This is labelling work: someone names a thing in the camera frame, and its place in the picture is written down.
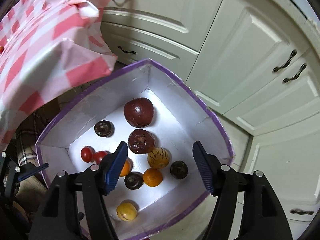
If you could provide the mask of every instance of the red cherry tomato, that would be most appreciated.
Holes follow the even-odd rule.
[[[107,154],[108,154],[108,152],[106,152],[106,151],[99,151],[99,152],[96,152],[96,154],[93,156],[93,158],[97,164],[100,164],[103,157],[106,156]]]
[[[81,150],[81,158],[84,162],[89,163],[93,158],[93,151],[90,147],[83,147]]]

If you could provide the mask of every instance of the drawer handle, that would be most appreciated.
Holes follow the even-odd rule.
[[[290,57],[289,57],[289,59],[287,60],[287,62],[284,63],[281,67],[275,67],[275,68],[273,69],[273,72],[276,73],[276,72],[278,72],[280,69],[286,68],[287,66],[289,66],[291,60],[293,59],[293,57],[294,57],[295,55],[297,55],[297,51],[294,49],[294,50],[291,52]]]
[[[292,209],[290,210],[291,214],[298,214],[298,215],[310,215],[312,216],[315,212],[313,210],[310,211],[303,211],[301,209]]]
[[[135,51],[133,51],[133,50],[132,51],[126,51],[126,50],[122,49],[121,46],[118,46],[118,48],[121,49],[122,52],[124,52],[124,53],[131,53],[131,54],[137,55],[137,53]]]
[[[298,71],[297,74],[295,74],[292,78],[285,78],[282,82],[283,82],[283,83],[287,83],[287,82],[289,82],[290,80],[295,80],[295,79],[297,79],[297,78],[300,76],[301,72],[302,72],[306,67],[307,67],[307,64],[302,64],[302,66],[300,67],[300,69],[299,69],[299,71]]]

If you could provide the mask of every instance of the white box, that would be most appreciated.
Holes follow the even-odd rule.
[[[195,141],[201,141],[207,153],[216,155],[223,164],[231,164],[234,157],[230,139],[217,116],[174,73],[145,59],[90,86],[45,128],[36,143],[36,153],[39,164],[49,163],[43,171],[46,184],[50,185],[58,171],[72,174],[92,165],[82,161],[82,147],[89,145],[96,151],[113,153],[120,141],[127,142],[135,128],[125,120],[123,107],[140,97],[148,98],[155,107],[153,122],[144,129],[155,135],[156,147],[166,148],[171,159],[161,169],[164,180],[159,186],[144,184],[140,189],[129,190],[121,177],[116,189],[104,197],[109,215],[117,220],[115,230],[120,240],[144,239],[174,225],[209,195],[193,160]],[[100,120],[113,123],[115,131],[111,137],[95,134],[93,127]],[[149,168],[147,155],[129,150],[128,157],[133,161],[132,171],[143,173]],[[185,179],[170,175],[170,165],[177,160],[188,166]],[[124,200],[133,201],[138,208],[133,221],[118,221],[116,207]],[[78,208],[84,213],[81,202]],[[88,231],[85,219],[81,226]]]

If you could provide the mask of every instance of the white cabinet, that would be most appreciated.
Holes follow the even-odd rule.
[[[224,114],[278,77],[308,42],[272,0],[223,0],[187,79],[215,111]]]
[[[125,64],[151,58],[186,81],[198,52],[175,41],[136,28],[101,23],[101,33],[111,51]]]
[[[297,79],[283,82],[299,72]],[[272,82],[224,115],[252,135],[300,122],[320,112],[318,80],[320,62],[310,49]]]
[[[222,0],[111,0],[103,21],[132,26],[200,51]]]
[[[261,170],[288,219],[311,221],[320,207],[320,113],[255,136],[245,173]]]

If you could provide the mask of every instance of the pink checkered cloth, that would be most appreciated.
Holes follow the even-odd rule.
[[[100,32],[108,1],[20,0],[0,22],[0,151],[33,111],[110,75],[117,57]]]

